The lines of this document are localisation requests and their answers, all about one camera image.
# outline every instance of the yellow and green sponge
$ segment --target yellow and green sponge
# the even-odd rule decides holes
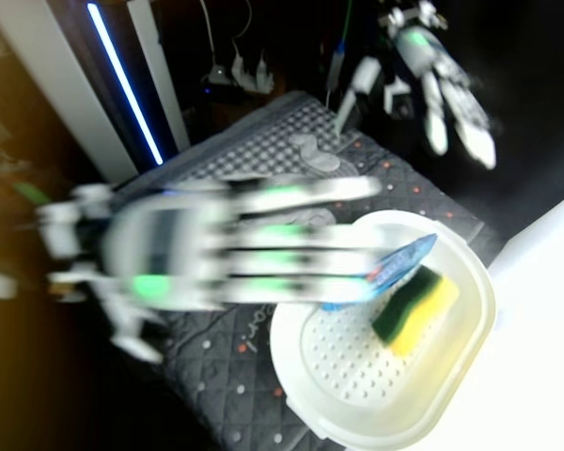
[[[414,350],[428,325],[445,313],[459,294],[449,278],[421,266],[374,320],[374,332],[396,355],[405,356]]]

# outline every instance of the blue plastic wrapper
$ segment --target blue plastic wrapper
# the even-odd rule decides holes
[[[427,235],[381,258],[372,272],[365,277],[371,283],[371,293],[363,302],[378,298],[395,286],[403,277],[420,265],[436,243],[436,234]],[[326,311],[340,310],[348,303],[325,303]]]

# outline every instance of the robotic hand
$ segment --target robotic hand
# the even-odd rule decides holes
[[[74,202],[39,211],[50,253],[73,261],[70,271],[50,279],[88,283],[114,327],[112,342],[138,359],[159,362],[161,354],[140,338],[144,321],[159,321],[155,310],[368,298],[363,274],[383,246],[375,230],[284,225],[275,216],[265,223],[241,221],[368,197],[380,189],[370,178],[282,185],[267,179],[197,180],[144,197],[116,214],[108,211],[108,190],[86,189]],[[79,225],[105,220],[108,225],[91,240],[101,245],[89,256],[78,239]]]
[[[404,27],[411,20],[418,20],[420,25]],[[405,11],[394,8],[391,14],[380,20],[380,25],[387,27],[388,37],[402,63],[420,84],[427,108],[424,116],[425,133],[432,150],[438,155],[447,153],[446,104],[455,122],[457,135],[470,157],[487,169],[494,169],[495,146],[489,133],[489,119],[470,92],[467,74],[428,30],[428,27],[445,25],[436,15],[434,6],[422,1],[418,8]],[[395,114],[397,99],[410,94],[411,87],[395,76],[392,84],[384,86],[384,92],[376,92],[375,86],[383,79],[380,62],[376,58],[365,57],[355,71],[351,87],[338,110],[335,124],[337,133],[346,127],[355,110],[363,109],[358,101],[360,96],[367,99],[384,95],[384,111],[388,115],[406,116]]]

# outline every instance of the yellow sponge side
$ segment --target yellow sponge side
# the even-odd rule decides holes
[[[460,295],[458,287],[447,277],[441,277],[436,287],[410,312],[409,317],[388,347],[398,356],[409,354],[420,341],[424,330],[435,318],[446,312]]]

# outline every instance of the checkered pattern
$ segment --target checkered pattern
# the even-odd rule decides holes
[[[336,202],[326,209],[285,216],[284,221],[351,223],[370,211],[408,210],[452,228],[483,262],[489,264],[497,255],[502,242],[486,225],[362,133],[337,139],[332,120],[333,115],[313,98],[290,93],[124,187],[115,205],[147,188],[186,179],[370,175],[384,186],[376,197]],[[319,149],[342,161],[340,168],[321,173],[305,164],[299,149],[288,143],[295,133],[315,134]],[[343,447],[319,440],[286,406],[269,350],[271,310],[263,308],[241,305],[225,312],[167,314],[172,336],[166,346],[165,379],[227,450],[341,451]]]

